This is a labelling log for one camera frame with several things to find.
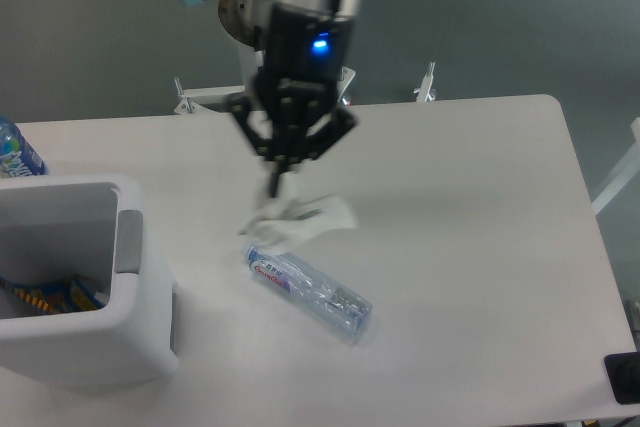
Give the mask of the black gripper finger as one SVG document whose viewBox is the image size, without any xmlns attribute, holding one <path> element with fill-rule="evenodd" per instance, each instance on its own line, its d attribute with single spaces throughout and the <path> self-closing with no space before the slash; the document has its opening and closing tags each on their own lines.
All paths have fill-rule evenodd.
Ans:
<svg viewBox="0 0 640 427">
<path fill-rule="evenodd" d="M 302 159 L 319 159 L 357 125 L 355 115 L 346 108 L 337 107 L 319 130 L 305 137 Z"/>
<path fill-rule="evenodd" d="M 228 96 L 228 108 L 240 132 L 254 153 L 265 162 L 272 164 L 266 192 L 268 197 L 277 197 L 281 176 L 280 163 L 276 160 L 273 152 L 273 140 L 262 136 L 250 122 L 251 114 L 254 112 L 252 101 L 246 94 L 230 94 Z"/>
</svg>

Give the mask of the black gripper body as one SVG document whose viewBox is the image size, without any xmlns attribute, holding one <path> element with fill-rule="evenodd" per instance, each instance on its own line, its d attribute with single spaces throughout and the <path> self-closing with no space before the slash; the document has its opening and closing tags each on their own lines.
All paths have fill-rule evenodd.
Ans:
<svg viewBox="0 0 640 427">
<path fill-rule="evenodd" d="M 264 64 L 254 82 L 272 125 L 273 152 L 280 167 L 302 159 L 305 137 L 315 133 L 341 107 L 337 78 L 346 57 L 355 21 L 277 3 L 271 11 Z M 327 31 L 329 54 L 312 60 L 314 35 Z"/>
</svg>

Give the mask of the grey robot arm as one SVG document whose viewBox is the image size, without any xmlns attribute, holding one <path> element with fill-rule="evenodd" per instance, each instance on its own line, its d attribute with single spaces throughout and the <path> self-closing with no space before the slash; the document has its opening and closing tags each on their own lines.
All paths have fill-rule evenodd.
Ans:
<svg viewBox="0 0 640 427">
<path fill-rule="evenodd" d="M 217 100 L 269 165 L 265 195 L 275 199 L 285 174 L 319 159 L 357 124 L 343 100 L 352 79 L 344 62 L 361 0 L 217 2 L 220 24 L 248 51 L 243 86 Z"/>
</svg>

